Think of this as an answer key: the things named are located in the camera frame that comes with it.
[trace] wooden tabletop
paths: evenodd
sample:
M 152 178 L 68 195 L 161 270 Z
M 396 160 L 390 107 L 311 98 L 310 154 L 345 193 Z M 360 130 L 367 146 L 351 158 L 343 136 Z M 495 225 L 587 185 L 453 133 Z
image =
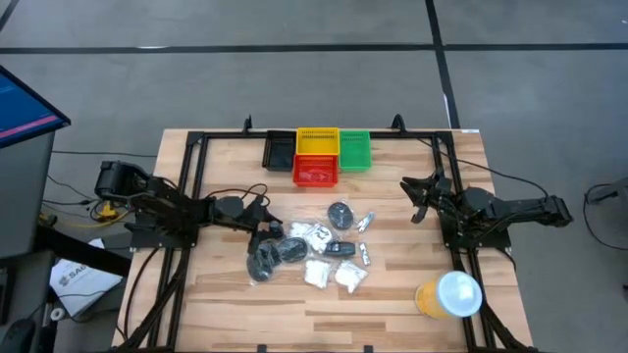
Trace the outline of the wooden tabletop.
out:
M 167 129 L 155 175 L 179 179 L 188 130 Z M 487 165 L 477 132 L 453 132 L 459 159 Z M 413 298 L 422 283 L 451 270 L 434 210 L 420 225 L 410 222 L 416 211 L 399 187 L 402 177 L 427 177 L 434 171 L 432 151 L 416 140 L 372 140 L 373 167 L 366 173 L 341 174 L 335 188 L 297 188 L 290 173 L 261 167 L 263 139 L 211 140 L 201 195 L 212 190 L 268 184 L 269 211 L 289 227 L 291 221 L 325 220 L 330 204 L 348 200 L 354 212 L 376 213 L 366 232 L 352 230 L 350 241 L 367 243 L 371 266 L 354 263 L 369 275 L 353 294 L 334 283 L 325 290 L 303 281 L 304 264 L 281 265 L 274 277 L 251 284 L 245 266 L 249 236 L 241 231 L 206 227 L 191 252 L 177 350 L 466 352 L 460 320 L 436 321 L 417 310 Z M 188 185 L 192 184 L 192 162 Z M 493 191 L 491 175 L 459 164 L 464 186 Z M 134 254 L 128 283 L 133 283 L 150 250 Z M 131 304 L 130 330 L 139 325 L 155 300 L 163 250 L 142 275 Z M 489 303 L 503 323 L 524 344 L 532 344 L 512 264 L 497 251 L 482 249 L 481 270 Z M 130 285 L 118 319 L 122 326 Z M 164 312 L 160 344 L 165 343 L 170 310 Z M 481 325 L 474 318 L 481 344 Z M 116 333 L 114 344 L 122 338 Z

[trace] black floor line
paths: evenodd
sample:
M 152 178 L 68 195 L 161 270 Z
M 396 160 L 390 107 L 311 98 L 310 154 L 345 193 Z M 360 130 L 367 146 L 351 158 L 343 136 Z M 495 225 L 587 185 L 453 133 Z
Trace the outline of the black floor line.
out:
M 19 2 L 20 0 L 11 0 L 9 6 L 7 6 L 7 8 L 5 9 L 4 14 L 2 14 L 2 17 L 0 17 L 0 32 L 11 18 L 11 15 L 13 15 L 13 11 L 16 9 L 16 6 L 18 6 Z
M 272 44 L 147 47 L 37 47 L 0 48 L 0 54 L 193 54 L 193 53 L 307 53 L 307 52 L 409 52 L 434 50 L 432 44 Z
M 628 50 L 628 43 L 445 44 L 445 51 Z
M 455 99 L 453 98 L 453 87 L 451 86 L 451 78 L 449 77 L 449 68 L 447 67 L 447 58 L 445 56 L 443 39 L 441 38 L 441 28 L 439 27 L 439 18 L 436 14 L 434 0 L 425 0 L 425 6 L 428 10 L 428 19 L 430 20 L 430 29 L 432 30 L 432 40 L 434 42 L 437 65 L 439 66 L 441 87 L 443 89 L 443 95 L 445 96 L 445 107 L 447 109 L 449 127 L 460 128 L 458 109 L 455 106 Z

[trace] black round disc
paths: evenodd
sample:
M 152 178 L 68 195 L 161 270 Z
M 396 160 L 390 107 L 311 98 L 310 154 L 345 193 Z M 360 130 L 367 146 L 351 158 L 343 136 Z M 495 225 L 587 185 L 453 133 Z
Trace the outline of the black round disc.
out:
M 283 262 L 295 263 L 307 256 L 307 242 L 298 237 L 288 238 L 277 244 L 277 251 Z
M 353 225 L 353 213 L 351 209 L 342 202 L 332 204 L 327 210 L 327 217 L 329 217 L 332 226 L 336 229 L 347 230 Z

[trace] monitor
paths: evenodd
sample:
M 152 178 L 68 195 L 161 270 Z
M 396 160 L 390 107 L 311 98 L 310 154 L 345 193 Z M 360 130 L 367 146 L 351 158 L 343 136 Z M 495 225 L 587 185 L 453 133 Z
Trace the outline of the monitor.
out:
M 0 66 L 0 148 L 69 124 L 68 117 Z

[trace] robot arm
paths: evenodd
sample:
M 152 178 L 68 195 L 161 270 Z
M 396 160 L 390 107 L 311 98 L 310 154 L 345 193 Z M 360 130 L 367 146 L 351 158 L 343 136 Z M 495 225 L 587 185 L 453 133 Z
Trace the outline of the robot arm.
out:
M 185 238 L 199 227 L 229 227 L 251 232 L 250 254 L 259 242 L 280 236 L 277 226 L 282 221 L 263 205 L 264 195 L 255 197 L 246 208 L 237 196 L 191 199 L 171 181 L 129 163 L 103 162 L 94 192 L 103 200 L 127 204 L 141 215 L 134 224 L 126 225 L 131 231 L 159 231 Z M 261 223 L 273 223 L 275 231 L 258 230 Z
M 514 223 L 565 227 L 573 221 L 564 201 L 556 196 L 504 201 L 478 187 L 454 194 L 443 169 L 424 179 L 404 177 L 400 185 L 413 206 L 418 207 L 412 223 L 423 221 L 427 209 L 432 207 L 439 212 L 444 228 L 457 229 L 461 236 L 452 245 L 460 247 L 478 246 L 483 239 L 498 237 Z

